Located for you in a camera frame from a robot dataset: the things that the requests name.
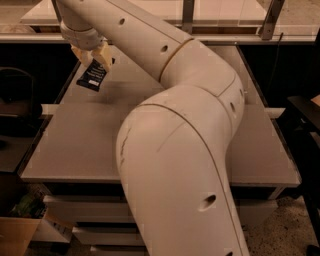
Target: screw hole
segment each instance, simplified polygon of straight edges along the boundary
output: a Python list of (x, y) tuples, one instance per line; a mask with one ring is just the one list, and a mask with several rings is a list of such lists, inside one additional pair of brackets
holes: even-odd
[(121, 20), (119, 21), (119, 24), (120, 24), (120, 25), (123, 25), (123, 24), (125, 23), (125, 21), (126, 21), (126, 19), (121, 19)]
[(161, 52), (166, 52), (166, 51), (168, 51), (168, 45), (165, 45), (165, 46), (163, 46), (162, 48), (161, 48)]
[(234, 107), (232, 102), (230, 102), (230, 107), (231, 107), (231, 110), (232, 110), (232, 113), (233, 113), (233, 117), (236, 118), (237, 117), (236, 108)]
[(233, 113), (236, 113), (236, 108), (234, 107), (233, 103), (230, 102), (230, 107)]
[(207, 197), (206, 199), (204, 199), (200, 204), (199, 211), (204, 212), (204, 211), (208, 210), (213, 205), (213, 203), (216, 201), (216, 199), (217, 199), (216, 195), (211, 195), (211, 196)]

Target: drawer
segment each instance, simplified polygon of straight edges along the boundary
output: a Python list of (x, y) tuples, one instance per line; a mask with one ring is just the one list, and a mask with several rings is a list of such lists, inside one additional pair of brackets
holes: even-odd
[(93, 256), (149, 256), (141, 246), (91, 246), (90, 252)]
[(44, 203), (51, 214), (66, 222), (134, 223), (122, 197), (45, 196)]
[(82, 244), (144, 246), (137, 228), (74, 227), (72, 233)]

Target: black cable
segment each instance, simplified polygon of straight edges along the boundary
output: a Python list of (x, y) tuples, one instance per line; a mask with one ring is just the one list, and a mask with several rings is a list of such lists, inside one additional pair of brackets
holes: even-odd
[(282, 37), (283, 37), (283, 33), (281, 33), (280, 38), (278, 40), (276, 58), (274, 60), (274, 64), (273, 64), (272, 73), (271, 73), (271, 76), (270, 76), (269, 83), (268, 83), (268, 85), (266, 87), (266, 96), (269, 95), (271, 84), (272, 84), (273, 78), (274, 78), (274, 74), (275, 74), (276, 69), (277, 69), (277, 65), (278, 65), (278, 61), (279, 61), (280, 42), (282, 40)]

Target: gray table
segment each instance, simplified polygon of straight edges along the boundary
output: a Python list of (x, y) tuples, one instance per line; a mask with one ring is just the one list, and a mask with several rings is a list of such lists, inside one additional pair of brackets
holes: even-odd
[[(79, 68), (22, 174), (23, 180), (120, 182), (114, 155), (118, 129), (130, 110), (162, 87), (115, 47), (112, 51), (116, 63), (100, 92), (76, 85), (84, 72), (84, 67)], [(246, 105), (227, 165), (231, 185), (274, 187), (271, 198), (300, 183), (261, 101)]]

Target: dark background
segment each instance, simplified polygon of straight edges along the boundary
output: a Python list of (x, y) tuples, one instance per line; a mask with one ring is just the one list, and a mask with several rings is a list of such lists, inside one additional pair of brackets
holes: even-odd
[(241, 45), (269, 107), (285, 107), (286, 98), (320, 94), (320, 47), (315, 45)]

